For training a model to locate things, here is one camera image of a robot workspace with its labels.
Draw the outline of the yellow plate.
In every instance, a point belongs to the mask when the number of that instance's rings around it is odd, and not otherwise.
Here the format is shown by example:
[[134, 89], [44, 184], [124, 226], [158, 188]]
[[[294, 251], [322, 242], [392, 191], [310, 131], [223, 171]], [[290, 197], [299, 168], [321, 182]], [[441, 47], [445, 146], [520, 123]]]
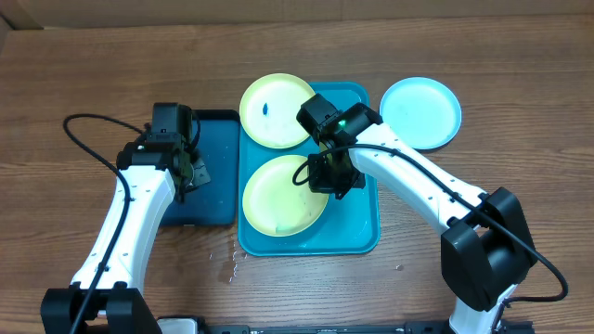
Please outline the yellow plate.
[[292, 177], [306, 162], [305, 156], [284, 155], [259, 167], [242, 195], [248, 223], [270, 237], [289, 237], [303, 232], [325, 210], [329, 196], [296, 186]]
[[315, 95], [303, 79], [272, 73], [254, 81], [239, 103], [241, 125], [256, 143], [275, 149], [292, 148], [309, 134], [297, 122], [301, 105]]

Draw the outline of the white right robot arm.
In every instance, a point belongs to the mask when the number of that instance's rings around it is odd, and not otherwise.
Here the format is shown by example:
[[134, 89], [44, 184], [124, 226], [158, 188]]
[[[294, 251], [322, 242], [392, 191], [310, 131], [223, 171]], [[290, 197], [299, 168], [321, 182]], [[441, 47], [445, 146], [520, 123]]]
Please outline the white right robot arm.
[[320, 148], [304, 167], [311, 191], [341, 199], [371, 176], [440, 237], [442, 276], [457, 297], [447, 331], [504, 332], [504, 302], [536, 263], [518, 199], [503, 187], [488, 194], [440, 169], [363, 103], [340, 111], [316, 96], [296, 119]]

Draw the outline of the light blue plate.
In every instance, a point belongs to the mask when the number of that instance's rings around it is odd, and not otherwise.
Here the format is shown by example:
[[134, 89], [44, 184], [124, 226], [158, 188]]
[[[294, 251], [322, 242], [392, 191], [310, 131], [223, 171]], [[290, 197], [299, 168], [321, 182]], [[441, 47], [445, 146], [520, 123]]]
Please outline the light blue plate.
[[410, 77], [394, 83], [383, 95], [380, 115], [394, 132], [416, 150], [437, 150], [457, 135], [462, 109], [443, 83]]

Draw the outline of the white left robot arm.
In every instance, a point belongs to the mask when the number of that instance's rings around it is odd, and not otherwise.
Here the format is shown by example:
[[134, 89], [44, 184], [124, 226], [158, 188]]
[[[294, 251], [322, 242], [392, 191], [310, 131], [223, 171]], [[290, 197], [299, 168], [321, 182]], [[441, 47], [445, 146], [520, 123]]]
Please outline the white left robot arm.
[[118, 180], [97, 241], [66, 289], [49, 289], [40, 313], [48, 333], [198, 333], [192, 316], [157, 320], [143, 298], [156, 233], [191, 180], [183, 143], [134, 143], [117, 158]]

